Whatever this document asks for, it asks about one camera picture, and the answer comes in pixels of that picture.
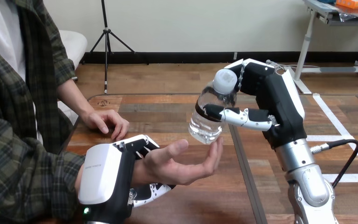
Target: tripod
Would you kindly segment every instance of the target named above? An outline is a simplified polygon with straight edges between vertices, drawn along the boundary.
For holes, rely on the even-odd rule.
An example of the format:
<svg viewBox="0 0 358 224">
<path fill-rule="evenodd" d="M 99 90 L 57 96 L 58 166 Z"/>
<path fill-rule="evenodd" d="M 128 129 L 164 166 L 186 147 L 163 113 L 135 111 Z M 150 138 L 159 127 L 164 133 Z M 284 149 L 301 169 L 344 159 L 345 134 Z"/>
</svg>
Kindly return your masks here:
<svg viewBox="0 0 358 224">
<path fill-rule="evenodd" d="M 98 41 L 95 43 L 93 48 L 91 49 L 90 53 L 94 51 L 95 47 L 98 45 L 98 43 L 101 41 L 102 37 L 105 36 L 105 91 L 104 93 L 108 93 L 108 57 L 112 54 L 112 51 L 110 49 L 110 40 L 109 40 L 109 34 L 114 36 L 120 43 L 122 43 L 126 48 L 128 48 L 132 53 L 135 54 L 135 51 L 131 49 L 127 44 L 125 44 L 120 38 L 118 38 L 109 28 L 108 28 L 108 22 L 106 21 L 106 12 L 105 12 L 105 1 L 101 0 L 102 3 L 102 13 L 103 13 L 103 22 L 105 23 L 105 29 L 103 30 L 101 36 L 99 37 Z M 149 61 L 142 56 L 142 59 L 146 62 L 147 65 L 149 65 Z"/>
</svg>

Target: white wall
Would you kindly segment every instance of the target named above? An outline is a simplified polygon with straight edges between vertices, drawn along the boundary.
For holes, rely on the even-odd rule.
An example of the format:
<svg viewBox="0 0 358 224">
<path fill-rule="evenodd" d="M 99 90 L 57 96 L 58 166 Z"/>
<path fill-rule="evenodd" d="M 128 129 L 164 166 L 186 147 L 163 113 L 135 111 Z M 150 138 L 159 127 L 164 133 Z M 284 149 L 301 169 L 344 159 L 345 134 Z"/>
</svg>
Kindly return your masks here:
<svg viewBox="0 0 358 224">
<path fill-rule="evenodd" d="M 45 0 L 59 29 L 104 28 L 99 0 Z M 300 51 L 309 14 L 302 0 L 106 0 L 108 26 L 138 52 Z M 315 21 L 310 51 L 358 51 L 358 27 Z M 118 41 L 113 51 L 127 49 Z M 104 40 L 95 51 L 104 51 Z"/>
</svg>

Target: hand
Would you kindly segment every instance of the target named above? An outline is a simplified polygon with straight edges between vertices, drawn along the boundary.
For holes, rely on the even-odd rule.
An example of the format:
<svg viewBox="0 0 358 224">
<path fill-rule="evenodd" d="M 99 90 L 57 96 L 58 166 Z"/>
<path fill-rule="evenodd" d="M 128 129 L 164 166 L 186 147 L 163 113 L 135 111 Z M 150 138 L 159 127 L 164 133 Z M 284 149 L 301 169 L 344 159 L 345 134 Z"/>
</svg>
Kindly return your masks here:
<svg viewBox="0 0 358 224">
<path fill-rule="evenodd" d="M 91 129 L 98 128 L 102 133 L 109 132 L 108 126 L 115 126 L 112 140 L 121 140 L 127 134 L 130 123 L 123 119 L 116 111 L 93 111 L 82 118 L 84 123 Z"/>
<path fill-rule="evenodd" d="M 144 159 L 135 162 L 132 184 L 189 185 L 215 173 L 223 152 L 221 137 L 210 145 L 207 157 L 201 164 L 183 165 L 173 160 L 187 148 L 188 142 L 179 140 L 165 148 L 150 151 Z"/>
</svg>

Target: green plaid shirt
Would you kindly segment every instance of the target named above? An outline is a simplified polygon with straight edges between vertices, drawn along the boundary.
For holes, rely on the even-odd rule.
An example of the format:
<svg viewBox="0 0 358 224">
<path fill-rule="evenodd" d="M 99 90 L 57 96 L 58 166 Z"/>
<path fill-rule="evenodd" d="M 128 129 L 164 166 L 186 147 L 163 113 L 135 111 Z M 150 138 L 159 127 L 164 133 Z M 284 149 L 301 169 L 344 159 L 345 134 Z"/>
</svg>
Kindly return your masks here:
<svg viewBox="0 0 358 224">
<path fill-rule="evenodd" d="M 74 76 L 74 66 L 43 1 L 15 3 L 27 83 L 0 56 L 0 223 L 46 214 L 69 219 L 84 157 L 61 152 L 72 126 L 57 107 L 57 87 Z M 44 145 L 36 139 L 35 118 Z"/>
</svg>

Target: wrist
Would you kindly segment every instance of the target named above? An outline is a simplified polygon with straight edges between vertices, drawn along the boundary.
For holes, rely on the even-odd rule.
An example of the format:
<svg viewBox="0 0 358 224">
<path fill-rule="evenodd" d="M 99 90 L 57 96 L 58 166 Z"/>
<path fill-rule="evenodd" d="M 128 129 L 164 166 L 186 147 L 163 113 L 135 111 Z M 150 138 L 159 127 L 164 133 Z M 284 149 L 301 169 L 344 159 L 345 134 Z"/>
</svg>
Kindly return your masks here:
<svg viewBox="0 0 358 224">
<path fill-rule="evenodd" d="M 87 103 L 87 105 L 80 108 L 78 115 L 82 120 L 86 120 L 87 117 L 94 112 L 94 108 L 89 103 Z"/>
<path fill-rule="evenodd" d="M 142 160 L 135 161 L 132 172 L 131 187 L 154 183 L 155 178 L 147 172 L 146 166 Z"/>
</svg>

